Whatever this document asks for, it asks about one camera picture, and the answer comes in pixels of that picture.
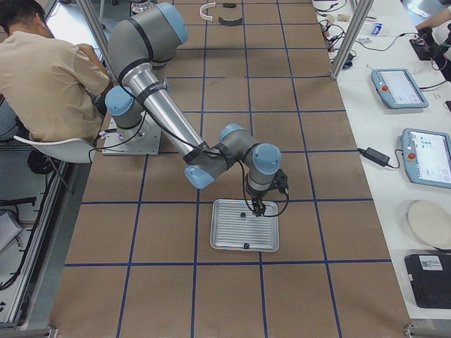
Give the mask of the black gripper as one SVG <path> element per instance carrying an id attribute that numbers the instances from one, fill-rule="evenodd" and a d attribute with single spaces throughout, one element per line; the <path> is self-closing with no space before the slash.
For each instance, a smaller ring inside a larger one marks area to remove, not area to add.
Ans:
<path id="1" fill-rule="evenodd" d="M 251 200 L 252 200 L 252 209 L 253 214 L 257 215 L 257 211 L 259 211 L 259 215 L 264 214 L 265 205 L 263 202 L 263 198 L 265 193 L 263 192 L 252 192 L 251 194 Z"/>

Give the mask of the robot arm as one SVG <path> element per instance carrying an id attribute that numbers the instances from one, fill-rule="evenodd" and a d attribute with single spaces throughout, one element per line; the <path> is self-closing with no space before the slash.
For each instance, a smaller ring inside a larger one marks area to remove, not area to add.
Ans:
<path id="1" fill-rule="evenodd" d="M 267 192 L 277 189 L 289 194 L 279 148 L 258 142 L 236 123 L 227 125 L 218 144 L 209 147 L 152 71 L 156 65 L 166 65 L 186 41 L 180 12 L 169 3 L 152 5 L 120 21 L 110 34 L 108 55 L 113 74 L 125 96 L 148 112 L 178 150 L 187 164 L 185 176 L 194 187 L 207 187 L 235 163 L 241 163 L 249 169 L 242 179 L 243 192 L 251 198 L 248 207 L 256 216 L 263 216 Z"/>

